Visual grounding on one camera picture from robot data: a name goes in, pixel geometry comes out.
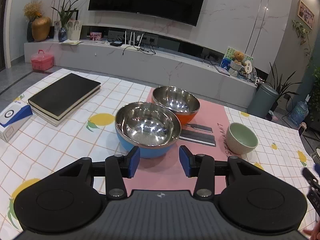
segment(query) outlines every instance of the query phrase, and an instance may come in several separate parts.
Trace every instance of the orange bowl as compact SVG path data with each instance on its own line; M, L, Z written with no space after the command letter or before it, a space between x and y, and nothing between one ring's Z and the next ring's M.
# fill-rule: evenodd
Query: orange bowl
M181 125L189 123L200 109L199 100L188 91L164 86L153 90L152 102L171 110Z

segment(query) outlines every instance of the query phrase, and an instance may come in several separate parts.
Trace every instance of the teddy bear basket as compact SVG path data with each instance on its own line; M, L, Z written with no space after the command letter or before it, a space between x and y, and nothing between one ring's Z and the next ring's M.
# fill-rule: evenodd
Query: teddy bear basket
M238 70L239 71L239 70L242 69L242 65L234 62L233 60L231 60L230 66L234 70Z

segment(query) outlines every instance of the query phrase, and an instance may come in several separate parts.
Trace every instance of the blue bowl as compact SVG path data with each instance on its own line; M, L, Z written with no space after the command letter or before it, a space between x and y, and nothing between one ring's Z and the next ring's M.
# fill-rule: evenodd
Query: blue bowl
M164 155L181 133L180 122L170 110L145 102L122 107L116 114L115 126L121 145L127 151L138 146L141 158Z

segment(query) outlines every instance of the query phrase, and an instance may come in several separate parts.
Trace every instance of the marble tv stand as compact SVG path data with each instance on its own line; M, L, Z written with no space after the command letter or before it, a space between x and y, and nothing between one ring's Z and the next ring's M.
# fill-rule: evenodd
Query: marble tv stand
M46 40L24 44L25 62L31 63L31 55L39 49L54 54L56 66L176 86L244 108L248 107L256 91L253 83L221 74L205 63L157 50L155 55L146 55L126 49L122 55L122 48L94 41L66 45Z

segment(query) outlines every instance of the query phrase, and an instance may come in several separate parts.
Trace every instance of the yellow lemon pattern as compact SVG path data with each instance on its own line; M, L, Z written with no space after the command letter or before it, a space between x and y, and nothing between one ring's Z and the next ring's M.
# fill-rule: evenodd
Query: yellow lemon pattern
M86 128L90 132L93 132L91 130L91 128L98 129L98 126L109 125L109 124L113 123L114 120L115 120L115 117L112 114L106 114L106 113L95 114L89 118Z
M16 199L17 195L24 190L25 188L31 186L32 184L35 184L36 182L38 182L40 179L29 179L26 180L25 182L23 182L19 187L16 188L16 190L12 193L11 198L9 199L9 210L8 210L8 219L10 220L11 224L16 228L19 229L12 220L12 217L14 217L15 219L17 219L16 214L14 213L13 210L13 203L14 200Z
M247 114L247 113L245 113L245 112L241 112L240 114L243 115L243 116L245 116L245 117L249 117L249 116L250 116L249 114Z
M302 163L302 165L305 167L307 166L307 157L303 154L302 151L297 151L298 156L299 156L299 160Z
M24 94L18 96L17 98L15 98L13 101L20 101L21 99L24 98Z
M275 143L271 144L271 148L274 149L274 150L278 149L278 147L277 147L277 145Z
M258 167L259 169L262 169L263 171L264 171L264 168L261 166L261 164L260 163L255 163L254 164L254 166L256 166L256 167Z

